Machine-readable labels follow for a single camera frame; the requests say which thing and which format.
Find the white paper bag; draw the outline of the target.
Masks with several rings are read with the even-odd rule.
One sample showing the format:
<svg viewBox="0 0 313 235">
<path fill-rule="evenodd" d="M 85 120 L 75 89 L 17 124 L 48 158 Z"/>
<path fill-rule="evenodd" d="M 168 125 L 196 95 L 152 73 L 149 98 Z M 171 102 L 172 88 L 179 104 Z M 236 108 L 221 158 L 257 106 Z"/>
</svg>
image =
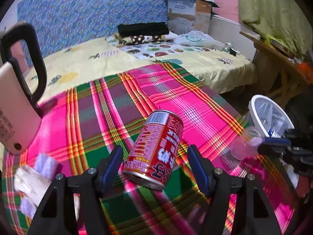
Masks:
<svg viewBox="0 0 313 235">
<path fill-rule="evenodd" d="M 14 174 L 14 189 L 23 193 L 29 203 L 37 208 L 40 205 L 51 181 L 29 165 L 19 166 Z"/>
</svg>

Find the green curtain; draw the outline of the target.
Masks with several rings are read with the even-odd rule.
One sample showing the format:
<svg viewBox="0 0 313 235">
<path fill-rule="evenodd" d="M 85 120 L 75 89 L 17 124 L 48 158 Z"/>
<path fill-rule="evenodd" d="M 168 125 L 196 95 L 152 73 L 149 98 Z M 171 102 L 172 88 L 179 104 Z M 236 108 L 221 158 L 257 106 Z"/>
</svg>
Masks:
<svg viewBox="0 0 313 235">
<path fill-rule="evenodd" d="M 276 40 L 297 57 L 312 48 L 312 27 L 295 0 L 239 0 L 239 18 L 266 43 Z"/>
</svg>

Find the pink electric kettle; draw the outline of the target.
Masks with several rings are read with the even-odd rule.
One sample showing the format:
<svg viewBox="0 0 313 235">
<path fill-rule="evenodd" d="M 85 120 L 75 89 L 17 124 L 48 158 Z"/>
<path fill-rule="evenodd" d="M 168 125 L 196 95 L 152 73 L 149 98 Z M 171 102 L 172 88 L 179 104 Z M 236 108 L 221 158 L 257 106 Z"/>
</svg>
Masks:
<svg viewBox="0 0 313 235">
<path fill-rule="evenodd" d="M 38 86 L 31 92 L 11 47 L 25 41 L 37 74 Z M 43 117 L 38 101 L 45 92 L 47 71 L 34 27 L 19 22 L 1 37 L 1 143 L 14 155 L 31 145 Z"/>
</svg>

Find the black folded cloth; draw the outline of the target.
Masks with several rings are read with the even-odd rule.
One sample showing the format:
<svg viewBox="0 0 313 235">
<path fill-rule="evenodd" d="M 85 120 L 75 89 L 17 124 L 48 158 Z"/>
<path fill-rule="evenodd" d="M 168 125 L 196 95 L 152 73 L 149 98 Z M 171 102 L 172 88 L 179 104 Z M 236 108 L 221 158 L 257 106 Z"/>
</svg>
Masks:
<svg viewBox="0 0 313 235">
<path fill-rule="evenodd" d="M 169 33 L 165 22 L 120 24 L 117 26 L 122 37 L 130 36 L 162 36 Z"/>
</svg>

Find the wooden table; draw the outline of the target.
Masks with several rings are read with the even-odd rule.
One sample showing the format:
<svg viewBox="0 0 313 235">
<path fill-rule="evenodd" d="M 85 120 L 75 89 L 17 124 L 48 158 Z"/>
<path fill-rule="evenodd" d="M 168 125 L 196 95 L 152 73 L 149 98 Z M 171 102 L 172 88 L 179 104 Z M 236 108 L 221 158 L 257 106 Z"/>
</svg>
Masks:
<svg viewBox="0 0 313 235">
<path fill-rule="evenodd" d="M 251 40 L 256 48 L 253 64 L 256 66 L 256 87 L 260 94 L 285 108 L 290 99 L 302 94 L 311 86 L 297 65 L 277 50 L 245 32 L 241 31 L 240 34 Z"/>
</svg>

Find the fruit print sheet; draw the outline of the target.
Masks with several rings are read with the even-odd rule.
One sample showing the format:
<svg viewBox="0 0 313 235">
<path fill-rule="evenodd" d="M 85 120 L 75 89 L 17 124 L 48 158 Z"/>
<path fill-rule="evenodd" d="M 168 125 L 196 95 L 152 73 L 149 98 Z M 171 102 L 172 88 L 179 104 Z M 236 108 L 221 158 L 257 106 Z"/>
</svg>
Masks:
<svg viewBox="0 0 313 235">
<path fill-rule="evenodd" d="M 208 52 L 210 48 L 175 44 L 173 41 L 150 42 L 136 45 L 124 45 L 119 43 L 114 35 L 105 37 L 112 46 L 135 56 L 139 60 L 161 57 L 184 52 Z"/>
</svg>

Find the yellow pineapple bed sheet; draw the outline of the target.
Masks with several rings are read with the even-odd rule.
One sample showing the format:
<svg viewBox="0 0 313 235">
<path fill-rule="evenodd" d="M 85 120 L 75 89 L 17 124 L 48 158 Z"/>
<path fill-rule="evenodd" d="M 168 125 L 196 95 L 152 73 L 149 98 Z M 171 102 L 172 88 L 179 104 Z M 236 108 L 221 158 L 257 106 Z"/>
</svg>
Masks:
<svg viewBox="0 0 313 235">
<path fill-rule="evenodd" d="M 80 84 L 157 62 L 182 66 L 217 93 L 229 92 L 257 80 L 255 65 L 241 54 L 233 56 L 213 48 L 208 52 L 184 52 L 139 60 L 112 46 L 105 38 L 60 50 L 45 57 L 44 62 L 47 86 L 40 102 Z"/>
</svg>

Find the pink plaid tablecloth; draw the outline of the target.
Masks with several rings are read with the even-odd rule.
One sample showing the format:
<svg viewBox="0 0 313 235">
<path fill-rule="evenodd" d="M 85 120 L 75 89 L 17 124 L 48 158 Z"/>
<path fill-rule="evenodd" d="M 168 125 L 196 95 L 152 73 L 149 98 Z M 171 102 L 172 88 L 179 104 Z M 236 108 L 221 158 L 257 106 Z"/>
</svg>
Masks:
<svg viewBox="0 0 313 235">
<path fill-rule="evenodd" d="M 113 234 L 197 234 L 209 200 L 200 192 L 187 159 L 196 145 L 204 158 L 230 175 L 253 174 L 268 197 L 282 232 L 296 208 L 294 188 L 279 160 L 262 155 L 236 160 L 231 143 L 247 122 L 221 96 L 175 63 L 154 63 L 84 83 L 43 101 L 38 134 L 21 155 L 4 154 L 2 193 L 10 227 L 27 234 L 31 219 L 20 211 L 14 189 L 21 165 L 40 153 L 66 176 L 80 175 L 116 145 L 124 160 L 156 157 L 154 173 L 165 188 L 140 186 L 119 173 L 102 208 Z"/>
</svg>

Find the small bottle on bed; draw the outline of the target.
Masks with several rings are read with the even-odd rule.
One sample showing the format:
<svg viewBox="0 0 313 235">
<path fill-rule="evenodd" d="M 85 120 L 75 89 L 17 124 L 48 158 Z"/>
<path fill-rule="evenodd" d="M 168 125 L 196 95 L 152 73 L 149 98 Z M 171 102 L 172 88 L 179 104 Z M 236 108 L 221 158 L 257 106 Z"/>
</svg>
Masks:
<svg viewBox="0 0 313 235">
<path fill-rule="evenodd" d="M 222 48 L 222 51 L 229 53 L 231 48 L 232 48 L 232 44 L 230 42 L 228 42 L 224 45 L 224 47 Z"/>
</svg>

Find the cardboard box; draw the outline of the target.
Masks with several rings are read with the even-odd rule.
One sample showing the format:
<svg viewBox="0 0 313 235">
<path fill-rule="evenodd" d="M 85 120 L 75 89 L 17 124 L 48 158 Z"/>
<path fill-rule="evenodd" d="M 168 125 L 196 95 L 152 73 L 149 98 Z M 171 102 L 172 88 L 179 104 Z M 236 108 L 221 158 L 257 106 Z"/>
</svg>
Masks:
<svg viewBox="0 0 313 235">
<path fill-rule="evenodd" d="M 165 0 L 168 11 L 168 28 L 175 34 L 186 34 L 193 30 L 209 32 L 212 9 L 218 8 L 207 0 Z"/>
</svg>

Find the clear plastic cup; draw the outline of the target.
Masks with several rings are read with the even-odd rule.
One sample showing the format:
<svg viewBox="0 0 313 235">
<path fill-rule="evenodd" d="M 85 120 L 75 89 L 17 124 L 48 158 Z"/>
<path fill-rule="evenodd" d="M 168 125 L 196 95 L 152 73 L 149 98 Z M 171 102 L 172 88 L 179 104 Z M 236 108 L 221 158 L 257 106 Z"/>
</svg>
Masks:
<svg viewBox="0 0 313 235">
<path fill-rule="evenodd" d="M 233 140 L 230 153 L 237 160 L 254 158 L 258 155 L 258 147 L 263 143 L 263 136 L 255 126 L 247 127 L 242 135 Z"/>
</svg>

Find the red milk drink can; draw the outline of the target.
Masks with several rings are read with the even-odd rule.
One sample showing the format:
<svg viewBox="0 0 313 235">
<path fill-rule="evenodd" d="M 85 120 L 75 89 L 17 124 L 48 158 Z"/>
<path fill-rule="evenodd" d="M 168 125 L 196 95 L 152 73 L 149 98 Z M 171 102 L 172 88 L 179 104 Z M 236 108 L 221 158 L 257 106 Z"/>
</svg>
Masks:
<svg viewBox="0 0 313 235">
<path fill-rule="evenodd" d="M 174 169 L 182 134 L 178 115 L 168 110 L 152 112 L 124 162 L 123 174 L 141 186 L 163 190 Z"/>
</svg>

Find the white trash bin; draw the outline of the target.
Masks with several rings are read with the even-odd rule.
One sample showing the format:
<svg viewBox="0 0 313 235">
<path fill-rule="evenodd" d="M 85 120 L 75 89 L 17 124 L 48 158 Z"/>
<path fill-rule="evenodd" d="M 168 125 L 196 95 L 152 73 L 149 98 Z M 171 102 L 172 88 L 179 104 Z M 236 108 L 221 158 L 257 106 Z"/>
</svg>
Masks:
<svg viewBox="0 0 313 235">
<path fill-rule="evenodd" d="M 264 137 L 281 138 L 285 130 L 294 129 L 285 111 L 272 99 L 260 94 L 251 98 L 244 119 Z"/>
</svg>

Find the polka dot brown cloth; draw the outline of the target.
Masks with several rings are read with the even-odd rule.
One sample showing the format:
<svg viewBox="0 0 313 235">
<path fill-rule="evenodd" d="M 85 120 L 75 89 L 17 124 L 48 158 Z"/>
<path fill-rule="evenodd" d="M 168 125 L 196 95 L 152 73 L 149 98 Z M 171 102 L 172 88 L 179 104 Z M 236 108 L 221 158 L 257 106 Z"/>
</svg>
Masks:
<svg viewBox="0 0 313 235">
<path fill-rule="evenodd" d="M 114 33 L 114 37 L 119 43 L 123 45 L 138 45 L 143 43 L 151 43 L 151 42 L 160 42 L 164 41 L 166 35 L 161 36 L 129 36 L 129 37 L 122 37 L 119 33 Z"/>
</svg>

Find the white plastic bag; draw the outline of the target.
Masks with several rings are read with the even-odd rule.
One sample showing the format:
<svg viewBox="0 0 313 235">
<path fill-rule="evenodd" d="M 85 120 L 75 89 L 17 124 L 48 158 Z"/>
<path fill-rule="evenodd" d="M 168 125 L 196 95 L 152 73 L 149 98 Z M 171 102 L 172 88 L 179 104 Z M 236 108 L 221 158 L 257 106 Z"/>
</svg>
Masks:
<svg viewBox="0 0 313 235">
<path fill-rule="evenodd" d="M 178 45 L 188 45 L 195 47 L 215 48 L 221 50 L 225 44 L 215 40 L 210 35 L 201 31 L 190 31 L 186 34 L 180 34 L 174 39 L 174 43 Z"/>
</svg>

